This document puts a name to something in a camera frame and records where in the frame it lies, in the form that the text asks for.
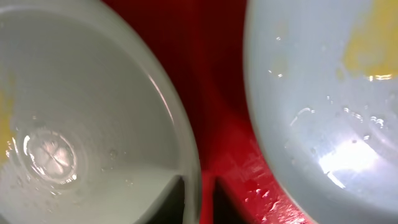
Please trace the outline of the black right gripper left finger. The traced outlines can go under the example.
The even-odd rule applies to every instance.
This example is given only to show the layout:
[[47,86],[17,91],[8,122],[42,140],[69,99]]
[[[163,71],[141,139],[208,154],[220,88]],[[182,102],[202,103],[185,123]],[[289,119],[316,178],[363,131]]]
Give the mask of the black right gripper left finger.
[[182,224],[185,209],[185,182],[181,175],[174,177],[165,199],[147,224]]

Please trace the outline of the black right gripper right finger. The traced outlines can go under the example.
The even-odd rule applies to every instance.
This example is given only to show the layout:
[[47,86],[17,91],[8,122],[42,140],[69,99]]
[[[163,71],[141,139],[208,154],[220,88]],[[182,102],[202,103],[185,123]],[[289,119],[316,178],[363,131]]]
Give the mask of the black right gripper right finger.
[[231,189],[221,177],[215,179],[213,190],[213,223],[246,224]]

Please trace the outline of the pale green plate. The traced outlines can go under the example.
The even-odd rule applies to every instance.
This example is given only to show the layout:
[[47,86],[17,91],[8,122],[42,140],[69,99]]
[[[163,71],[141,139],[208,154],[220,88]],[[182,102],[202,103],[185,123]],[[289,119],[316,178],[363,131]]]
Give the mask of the pale green plate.
[[147,223],[197,145],[167,73],[101,1],[1,2],[1,222]]

